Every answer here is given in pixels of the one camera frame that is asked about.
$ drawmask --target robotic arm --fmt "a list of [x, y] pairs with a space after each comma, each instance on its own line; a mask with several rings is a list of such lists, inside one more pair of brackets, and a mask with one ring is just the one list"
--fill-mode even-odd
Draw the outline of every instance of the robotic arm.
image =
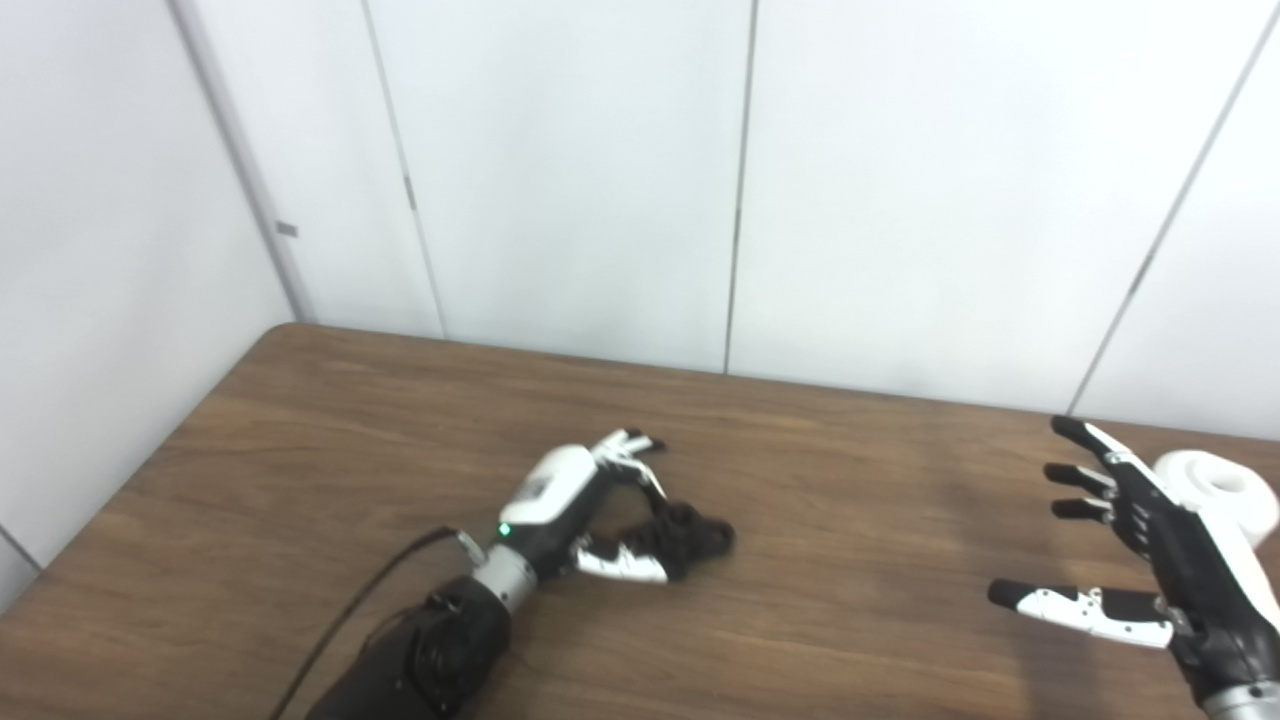
[[[669, 502], [636, 459], [662, 447], [639, 430], [616, 430], [591, 448], [548, 452], [502, 509], [488, 550], [458, 533], [471, 574], [436, 588], [374, 638], [307, 719], [452, 717], [507, 650], [511, 616], [539, 584], [572, 570], [666, 583], [728, 552], [733, 528]], [[588, 525], [618, 486], [639, 487], [654, 518], [620, 538], [594, 537]]]
[[1052, 428], [1108, 471], [1046, 465], [1051, 482], [1094, 496], [1055, 501], [1053, 515], [1108, 525], [1151, 562], [1160, 593], [997, 579], [988, 598], [1092, 635], [1167, 647], [1196, 705], [1213, 720], [1280, 717], [1280, 607], [1240, 527], [1221, 509], [1188, 509], [1146, 462], [1097, 427], [1056, 416]]

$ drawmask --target wood grain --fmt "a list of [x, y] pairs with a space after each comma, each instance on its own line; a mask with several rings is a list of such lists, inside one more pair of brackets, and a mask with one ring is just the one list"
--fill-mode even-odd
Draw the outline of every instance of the wood grain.
[[[489, 537], [547, 450], [622, 425], [668, 441], [653, 466], [736, 553], [672, 587], [547, 585], [475, 717], [1198, 716], [1164, 653], [987, 603], [997, 575], [1152, 587], [1105, 529], [1050, 518], [1039, 466], [1087, 457], [1043, 415], [284, 325], [0, 619], [0, 717], [262, 717], [388, 555], [442, 523]], [[1272, 443], [1106, 427], [1280, 478]], [[639, 518], [616, 500], [609, 521]], [[452, 547], [406, 566], [291, 715], [463, 570]]]

